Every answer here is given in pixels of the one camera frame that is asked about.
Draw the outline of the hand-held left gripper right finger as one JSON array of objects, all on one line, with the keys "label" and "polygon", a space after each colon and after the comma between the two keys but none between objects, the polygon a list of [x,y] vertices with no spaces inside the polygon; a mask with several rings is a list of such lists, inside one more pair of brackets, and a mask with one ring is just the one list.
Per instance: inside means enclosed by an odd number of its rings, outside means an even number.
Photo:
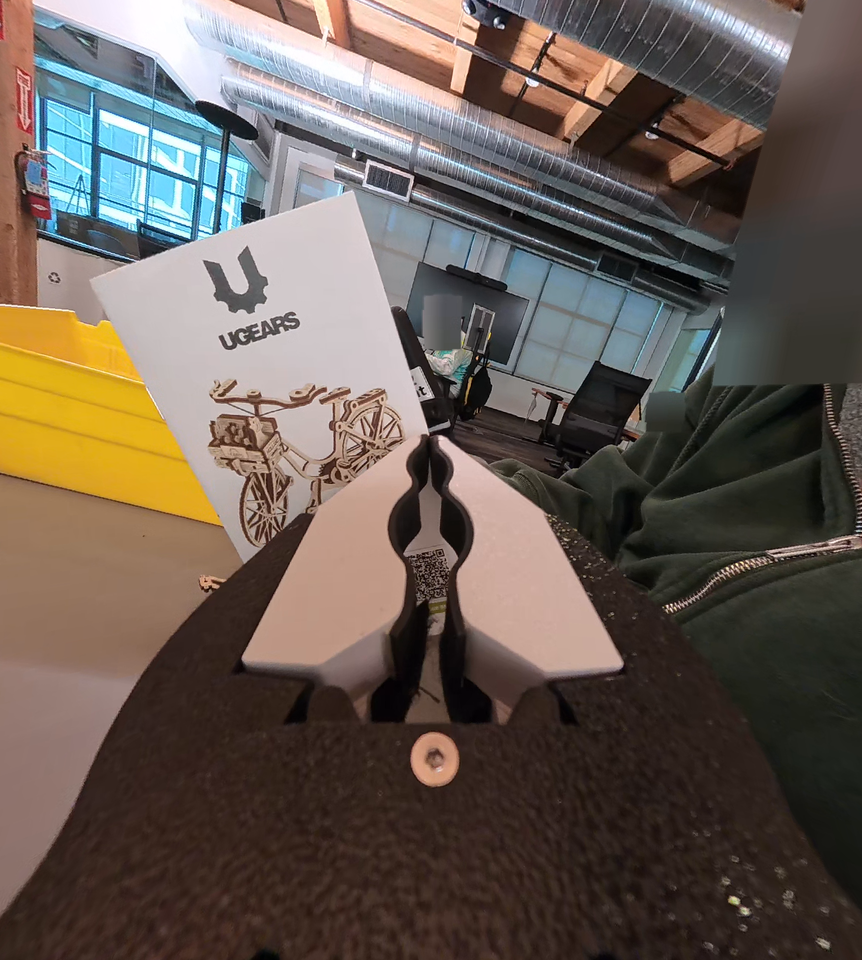
[{"label": "hand-held left gripper right finger", "polygon": [[451,721],[489,722],[529,690],[623,670],[543,510],[445,438],[433,438],[433,487],[456,554],[439,642]]}]

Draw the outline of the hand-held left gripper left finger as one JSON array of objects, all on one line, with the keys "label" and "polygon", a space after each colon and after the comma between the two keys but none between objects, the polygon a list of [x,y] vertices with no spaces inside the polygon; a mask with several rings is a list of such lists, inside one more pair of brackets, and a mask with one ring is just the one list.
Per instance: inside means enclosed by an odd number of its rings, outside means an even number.
[{"label": "hand-held left gripper left finger", "polygon": [[428,440],[405,440],[317,510],[245,648],[246,673],[340,690],[365,700],[371,722],[407,719],[430,624],[405,557]]}]

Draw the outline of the white instruction leaflet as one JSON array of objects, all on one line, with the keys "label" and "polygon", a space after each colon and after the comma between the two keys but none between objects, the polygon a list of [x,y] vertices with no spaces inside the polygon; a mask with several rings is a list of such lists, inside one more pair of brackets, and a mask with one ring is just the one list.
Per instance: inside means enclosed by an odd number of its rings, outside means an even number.
[{"label": "white instruction leaflet", "polygon": [[92,286],[244,562],[428,433],[353,193]]}]

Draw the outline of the white air vent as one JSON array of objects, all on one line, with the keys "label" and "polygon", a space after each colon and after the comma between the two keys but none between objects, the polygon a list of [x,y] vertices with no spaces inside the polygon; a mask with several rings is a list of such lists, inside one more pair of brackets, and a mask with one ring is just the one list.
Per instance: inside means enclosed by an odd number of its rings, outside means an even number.
[{"label": "white air vent", "polygon": [[365,161],[362,187],[366,192],[406,205],[411,202],[414,184],[411,172],[373,158]]}]

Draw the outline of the black mesh office chair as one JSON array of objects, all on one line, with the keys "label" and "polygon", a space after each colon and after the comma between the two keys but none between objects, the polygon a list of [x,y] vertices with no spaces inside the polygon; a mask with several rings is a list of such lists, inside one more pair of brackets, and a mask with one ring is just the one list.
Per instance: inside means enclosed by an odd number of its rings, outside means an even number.
[{"label": "black mesh office chair", "polygon": [[595,361],[554,431],[558,466],[575,469],[599,450],[616,446],[651,384],[650,378]]}]

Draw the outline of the person's green jacket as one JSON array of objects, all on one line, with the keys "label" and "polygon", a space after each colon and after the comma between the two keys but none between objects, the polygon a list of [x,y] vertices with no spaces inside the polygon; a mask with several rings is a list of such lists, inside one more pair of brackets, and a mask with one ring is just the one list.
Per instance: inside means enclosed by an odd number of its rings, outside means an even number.
[{"label": "person's green jacket", "polygon": [[681,434],[627,453],[644,493],[617,560],[710,662],[862,910],[862,384],[706,374],[683,400]]}]

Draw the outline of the black floor lamp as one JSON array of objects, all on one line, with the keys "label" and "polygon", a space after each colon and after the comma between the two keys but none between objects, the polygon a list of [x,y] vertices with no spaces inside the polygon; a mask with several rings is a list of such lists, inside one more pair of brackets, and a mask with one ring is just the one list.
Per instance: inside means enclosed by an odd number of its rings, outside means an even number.
[{"label": "black floor lamp", "polygon": [[212,223],[212,234],[216,235],[221,232],[222,205],[231,140],[232,138],[253,140],[257,136],[257,131],[256,127],[246,121],[245,118],[220,103],[198,99],[195,101],[195,109],[205,121],[221,131],[220,160]]}]

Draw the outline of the yellow plastic bin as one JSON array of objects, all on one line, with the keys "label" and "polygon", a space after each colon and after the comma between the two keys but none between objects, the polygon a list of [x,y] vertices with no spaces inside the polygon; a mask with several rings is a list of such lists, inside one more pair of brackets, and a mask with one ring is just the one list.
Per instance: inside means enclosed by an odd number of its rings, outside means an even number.
[{"label": "yellow plastic bin", "polygon": [[107,321],[0,304],[0,474],[221,526]]}]

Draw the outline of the red fire extinguisher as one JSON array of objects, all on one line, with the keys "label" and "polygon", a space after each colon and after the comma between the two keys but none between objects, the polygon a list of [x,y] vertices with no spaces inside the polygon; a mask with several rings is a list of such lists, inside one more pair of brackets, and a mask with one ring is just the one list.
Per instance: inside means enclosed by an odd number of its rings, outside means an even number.
[{"label": "red fire extinguisher", "polygon": [[50,222],[53,205],[47,153],[24,144],[15,156],[15,170],[24,209],[35,219]]}]

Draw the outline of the black wall screen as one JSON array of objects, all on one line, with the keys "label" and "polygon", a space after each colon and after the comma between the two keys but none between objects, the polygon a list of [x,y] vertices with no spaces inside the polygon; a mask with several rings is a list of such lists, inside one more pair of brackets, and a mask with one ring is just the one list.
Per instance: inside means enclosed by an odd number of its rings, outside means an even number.
[{"label": "black wall screen", "polygon": [[528,309],[528,300],[508,291],[499,292],[450,276],[445,269],[419,263],[413,280],[406,312],[417,336],[432,350],[455,348],[461,334],[444,341],[437,336],[464,332],[473,304],[493,309],[496,319],[489,342],[489,359],[508,365],[514,344]]}]

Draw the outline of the narrow silver air duct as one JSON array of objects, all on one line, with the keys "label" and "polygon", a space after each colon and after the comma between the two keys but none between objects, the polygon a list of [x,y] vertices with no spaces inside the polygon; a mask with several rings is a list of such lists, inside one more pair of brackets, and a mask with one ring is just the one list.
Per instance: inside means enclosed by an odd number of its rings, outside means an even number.
[{"label": "narrow silver air duct", "polygon": [[725,290],[709,281],[653,264],[593,239],[567,231],[542,229],[530,221],[504,216],[500,210],[485,208],[447,192],[418,184],[413,186],[405,205],[561,265],[655,296],[691,313],[701,313],[709,306],[725,302]]}]

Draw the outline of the silver ribbed air duct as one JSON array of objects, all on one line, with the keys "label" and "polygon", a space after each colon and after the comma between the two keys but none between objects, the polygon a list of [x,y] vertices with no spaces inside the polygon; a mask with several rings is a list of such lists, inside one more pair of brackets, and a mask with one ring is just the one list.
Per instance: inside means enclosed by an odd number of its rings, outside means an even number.
[{"label": "silver ribbed air duct", "polygon": [[735,222],[708,204],[369,58],[284,50],[274,56],[238,54],[238,59],[479,160],[629,210],[671,233],[701,236],[717,249],[735,242]]}]

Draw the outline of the wide silver air duct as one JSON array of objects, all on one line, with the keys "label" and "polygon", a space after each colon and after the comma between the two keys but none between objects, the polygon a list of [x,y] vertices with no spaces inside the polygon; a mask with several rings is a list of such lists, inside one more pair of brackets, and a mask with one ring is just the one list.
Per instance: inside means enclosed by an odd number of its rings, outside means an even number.
[{"label": "wide silver air duct", "polygon": [[[802,15],[775,2],[489,2],[760,130],[766,128]],[[444,89],[358,54],[323,51],[300,30],[231,2],[185,2],[199,43],[306,90],[431,129],[484,115]]]}]

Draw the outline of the wooden post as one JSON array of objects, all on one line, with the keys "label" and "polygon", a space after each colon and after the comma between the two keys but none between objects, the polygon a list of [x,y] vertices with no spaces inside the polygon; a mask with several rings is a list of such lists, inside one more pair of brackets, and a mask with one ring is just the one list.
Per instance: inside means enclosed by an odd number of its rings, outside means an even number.
[{"label": "wooden post", "polygon": [[37,221],[17,156],[34,147],[35,46],[31,1],[0,1],[0,304],[38,303]]}]

